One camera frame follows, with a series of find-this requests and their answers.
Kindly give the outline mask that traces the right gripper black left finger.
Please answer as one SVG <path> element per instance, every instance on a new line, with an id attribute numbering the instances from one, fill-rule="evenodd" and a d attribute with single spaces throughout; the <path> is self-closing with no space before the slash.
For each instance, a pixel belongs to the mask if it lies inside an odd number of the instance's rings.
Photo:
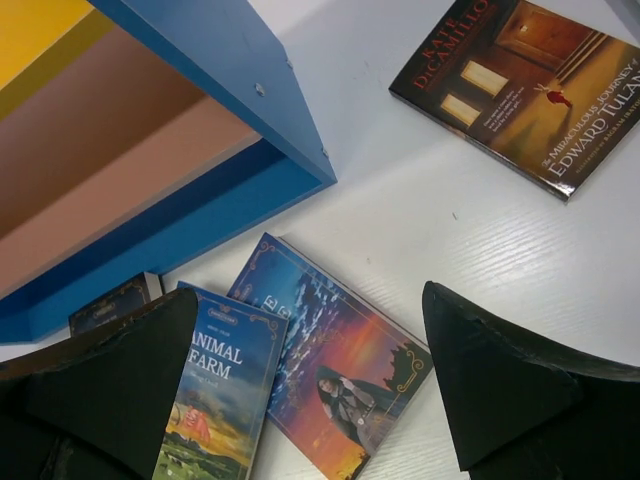
<path id="1" fill-rule="evenodd" d="M 181 288 L 1 365 L 4 479 L 149 479 L 198 311 Z"/>

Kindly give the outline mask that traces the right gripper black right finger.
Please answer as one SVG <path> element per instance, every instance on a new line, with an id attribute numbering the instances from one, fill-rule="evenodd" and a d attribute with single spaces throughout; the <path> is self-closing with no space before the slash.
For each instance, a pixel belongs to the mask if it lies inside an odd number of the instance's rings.
<path id="1" fill-rule="evenodd" d="M 459 468 L 473 479 L 636 479 L 639 369 L 427 282 L 425 332 Z"/>

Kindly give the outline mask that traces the A Tale of Two Cities book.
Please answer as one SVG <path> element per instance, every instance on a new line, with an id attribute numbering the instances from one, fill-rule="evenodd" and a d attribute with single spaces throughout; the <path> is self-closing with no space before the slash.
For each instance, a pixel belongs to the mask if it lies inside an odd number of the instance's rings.
<path id="1" fill-rule="evenodd" d="M 141 272 L 92 300 L 68 318 L 72 337 L 116 320 L 164 294 L 157 274 Z"/>

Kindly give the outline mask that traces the Animal Farm book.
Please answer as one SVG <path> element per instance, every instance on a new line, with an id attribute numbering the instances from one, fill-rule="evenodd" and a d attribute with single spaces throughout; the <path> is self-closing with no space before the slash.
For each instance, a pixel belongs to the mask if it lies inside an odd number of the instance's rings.
<path id="1" fill-rule="evenodd" d="M 198 312 L 153 473 L 156 479 L 250 475 L 287 319 L 194 287 Z"/>

